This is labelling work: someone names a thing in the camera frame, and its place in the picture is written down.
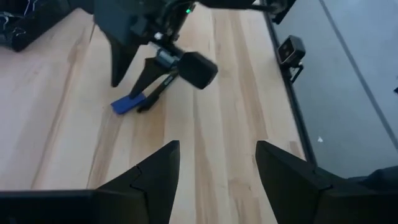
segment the wooden table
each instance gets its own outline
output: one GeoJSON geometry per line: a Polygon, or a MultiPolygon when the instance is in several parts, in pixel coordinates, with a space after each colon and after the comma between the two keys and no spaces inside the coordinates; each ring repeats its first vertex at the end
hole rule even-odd
{"type": "Polygon", "coordinates": [[[178,79],[149,112],[125,116],[109,104],[129,93],[153,48],[139,49],[117,88],[107,40],[83,11],[22,53],[0,49],[0,189],[95,188],[178,139],[170,223],[275,223],[256,141],[303,152],[262,14],[198,6],[178,45],[214,60],[217,78],[205,90],[178,79]]]}

